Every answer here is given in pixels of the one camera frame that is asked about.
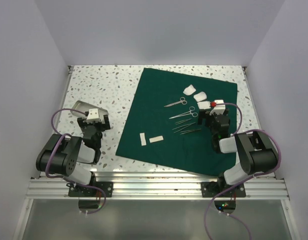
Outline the white gauze pad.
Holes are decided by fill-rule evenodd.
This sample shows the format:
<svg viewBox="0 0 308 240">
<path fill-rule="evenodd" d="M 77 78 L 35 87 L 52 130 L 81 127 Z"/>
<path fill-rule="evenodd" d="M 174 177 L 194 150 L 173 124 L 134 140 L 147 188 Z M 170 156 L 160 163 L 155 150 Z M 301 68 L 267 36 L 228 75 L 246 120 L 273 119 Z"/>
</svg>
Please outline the white gauze pad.
<svg viewBox="0 0 308 240">
<path fill-rule="evenodd" d="M 200 93 L 195 94 L 193 97 L 197 102 L 201 102 L 207 99 L 207 94 L 201 91 Z"/>
<path fill-rule="evenodd" d="M 211 108 L 210 101 L 200 101 L 197 103 L 197 105 L 200 110 L 207 110 Z"/>
<path fill-rule="evenodd" d="M 183 93 L 187 96 L 190 96 L 195 92 L 196 92 L 196 88 L 192 84 L 190 86 L 186 87 L 183 91 Z"/>
</svg>

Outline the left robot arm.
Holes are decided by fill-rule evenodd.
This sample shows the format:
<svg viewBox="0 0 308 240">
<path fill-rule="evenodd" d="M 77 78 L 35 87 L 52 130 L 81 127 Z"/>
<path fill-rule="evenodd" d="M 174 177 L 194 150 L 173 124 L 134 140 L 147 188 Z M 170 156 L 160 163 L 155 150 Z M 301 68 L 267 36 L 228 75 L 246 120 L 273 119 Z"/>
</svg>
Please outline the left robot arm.
<svg viewBox="0 0 308 240">
<path fill-rule="evenodd" d="M 101 156 L 103 132 L 110 129 L 108 115 L 94 112 L 77 119 L 83 136 L 53 134 L 36 159 L 36 169 L 49 178 L 64 178 L 80 185 L 80 191 L 93 196 L 98 189 L 95 174 L 80 166 L 93 165 Z"/>
</svg>

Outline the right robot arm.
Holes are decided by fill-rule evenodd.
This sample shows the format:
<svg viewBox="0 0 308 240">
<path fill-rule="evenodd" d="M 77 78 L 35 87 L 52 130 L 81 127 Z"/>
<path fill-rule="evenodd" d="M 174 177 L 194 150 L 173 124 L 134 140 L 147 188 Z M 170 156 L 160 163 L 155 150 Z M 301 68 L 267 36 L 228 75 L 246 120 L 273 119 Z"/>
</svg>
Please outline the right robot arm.
<svg viewBox="0 0 308 240">
<path fill-rule="evenodd" d="M 223 113 L 200 110 L 198 124 L 205 122 L 211 132 L 211 146 L 218 154 L 238 154 L 239 163 L 221 173 L 217 181 L 202 184 L 202 195 L 229 196 L 243 187 L 248 177 L 273 170 L 279 163 L 279 153 L 270 137 L 262 130 L 250 130 L 229 135 L 228 109 Z"/>
</svg>

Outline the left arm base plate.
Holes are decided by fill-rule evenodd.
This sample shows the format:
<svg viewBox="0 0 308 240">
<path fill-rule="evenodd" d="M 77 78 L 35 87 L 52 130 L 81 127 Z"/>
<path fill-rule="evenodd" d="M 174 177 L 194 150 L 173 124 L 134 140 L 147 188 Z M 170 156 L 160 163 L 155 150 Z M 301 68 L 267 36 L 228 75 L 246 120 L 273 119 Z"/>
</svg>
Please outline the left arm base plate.
<svg viewBox="0 0 308 240">
<path fill-rule="evenodd" d="M 73 183 L 67 183 L 66 186 L 69 188 L 68 196 L 76 198 L 94 198 L 99 196 L 99 191 L 93 188 L 74 186 Z M 109 181 L 97 181 L 95 187 L 100 188 L 104 191 L 107 198 L 112 196 L 113 183 Z"/>
</svg>

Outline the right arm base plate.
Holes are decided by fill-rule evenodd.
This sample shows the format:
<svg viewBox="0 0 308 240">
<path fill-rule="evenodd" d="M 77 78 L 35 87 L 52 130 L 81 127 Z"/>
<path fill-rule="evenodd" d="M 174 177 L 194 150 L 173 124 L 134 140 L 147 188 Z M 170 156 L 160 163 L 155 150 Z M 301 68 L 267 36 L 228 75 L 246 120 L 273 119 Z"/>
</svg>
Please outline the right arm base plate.
<svg viewBox="0 0 308 240">
<path fill-rule="evenodd" d="M 227 190 L 230 188 L 229 185 L 221 186 L 216 181 L 205 181 L 200 183 L 201 194 L 203 198 L 213 198 L 215 195 L 225 191 L 220 197 L 221 198 L 244 198 L 246 197 L 244 184 L 236 186 L 233 189 Z"/>
</svg>

